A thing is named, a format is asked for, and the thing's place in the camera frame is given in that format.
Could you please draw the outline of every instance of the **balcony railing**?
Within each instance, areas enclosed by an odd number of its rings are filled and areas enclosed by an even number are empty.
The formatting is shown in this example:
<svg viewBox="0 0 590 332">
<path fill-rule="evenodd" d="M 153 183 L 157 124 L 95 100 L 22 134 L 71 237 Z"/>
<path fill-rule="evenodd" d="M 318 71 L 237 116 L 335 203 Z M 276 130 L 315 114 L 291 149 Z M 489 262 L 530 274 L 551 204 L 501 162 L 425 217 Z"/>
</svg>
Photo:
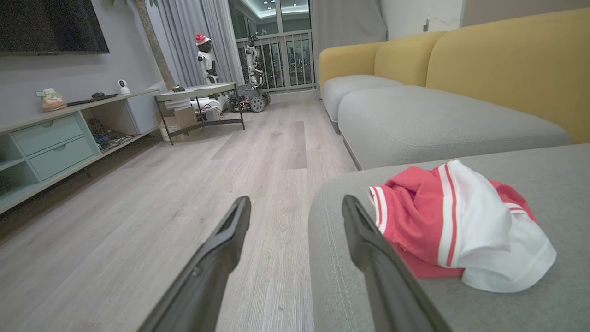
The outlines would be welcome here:
<svg viewBox="0 0 590 332">
<path fill-rule="evenodd" d="M 248 82 L 245 46 L 247 38 L 237 40 L 244 80 Z M 260 35 L 254 46 L 260 53 L 264 72 L 263 91 L 294 90 L 315 87 L 312 31 Z"/>
</svg>

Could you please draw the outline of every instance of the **box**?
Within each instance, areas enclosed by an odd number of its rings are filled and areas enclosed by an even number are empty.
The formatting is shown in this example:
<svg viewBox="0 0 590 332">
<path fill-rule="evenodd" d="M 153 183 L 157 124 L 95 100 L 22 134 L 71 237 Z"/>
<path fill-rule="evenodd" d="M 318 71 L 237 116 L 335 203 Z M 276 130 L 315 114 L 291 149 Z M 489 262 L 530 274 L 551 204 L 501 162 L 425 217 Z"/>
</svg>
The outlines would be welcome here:
<svg viewBox="0 0 590 332">
<path fill-rule="evenodd" d="M 174 111 L 174 116 L 165 116 L 164 120 L 166 121 L 166 125 L 168 126 L 169 132 L 179 131 L 180 129 L 184 129 L 190 126 L 194 126 L 198 123 L 195 116 L 195 111 L 191 108 L 185 108 L 181 110 Z M 166 129 L 164 128 L 164 123 L 160 120 L 160 133 L 162 134 L 162 139 L 165 142 L 170 141 L 170 137 L 166 133 Z M 184 141 L 188 137 L 188 133 L 183 135 L 178 135 L 172 137 L 174 142 Z"/>
</svg>

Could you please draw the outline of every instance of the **balcony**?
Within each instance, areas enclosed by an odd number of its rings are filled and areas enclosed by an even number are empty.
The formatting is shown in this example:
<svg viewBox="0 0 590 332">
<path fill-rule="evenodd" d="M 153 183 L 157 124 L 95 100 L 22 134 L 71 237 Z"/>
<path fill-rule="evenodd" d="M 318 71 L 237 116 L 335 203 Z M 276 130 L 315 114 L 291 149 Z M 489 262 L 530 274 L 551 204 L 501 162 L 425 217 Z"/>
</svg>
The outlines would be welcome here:
<svg viewBox="0 0 590 332">
<path fill-rule="evenodd" d="M 230 13 L 246 82 L 244 50 L 248 36 L 257 34 L 254 46 L 261 54 L 263 91 L 315 87 L 308 0 L 230 0 Z"/>
</svg>

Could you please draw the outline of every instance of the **security camera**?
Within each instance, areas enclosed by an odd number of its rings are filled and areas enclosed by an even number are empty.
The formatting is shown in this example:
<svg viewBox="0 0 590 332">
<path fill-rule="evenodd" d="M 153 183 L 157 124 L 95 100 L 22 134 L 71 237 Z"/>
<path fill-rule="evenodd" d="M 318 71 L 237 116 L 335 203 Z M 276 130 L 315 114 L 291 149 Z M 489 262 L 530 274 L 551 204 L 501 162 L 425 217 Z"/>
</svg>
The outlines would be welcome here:
<svg viewBox="0 0 590 332">
<path fill-rule="evenodd" d="M 131 91 L 129 90 L 129 86 L 127 85 L 127 81 L 119 80 L 119 81 L 117 81 L 117 83 L 121 87 L 121 91 L 120 91 L 121 95 L 128 95 L 129 93 L 131 93 Z"/>
</svg>

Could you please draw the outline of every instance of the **gray wall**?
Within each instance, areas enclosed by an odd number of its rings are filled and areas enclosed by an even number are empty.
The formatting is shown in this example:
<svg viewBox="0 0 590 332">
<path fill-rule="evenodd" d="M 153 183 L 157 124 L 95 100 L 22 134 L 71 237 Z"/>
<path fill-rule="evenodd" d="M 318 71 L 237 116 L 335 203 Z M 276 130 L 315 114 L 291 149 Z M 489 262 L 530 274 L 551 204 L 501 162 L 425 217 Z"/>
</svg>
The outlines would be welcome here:
<svg viewBox="0 0 590 332">
<path fill-rule="evenodd" d="M 118 79 L 125 79 L 132 91 L 162 80 L 132 1 L 92 3 L 110 54 L 0 57 L 0 126 L 42 113 L 35 91 L 49 87 L 72 102 L 97 91 L 118 93 Z"/>
<path fill-rule="evenodd" d="M 589 6 L 590 0 L 465 0 L 463 26 Z"/>
</svg>

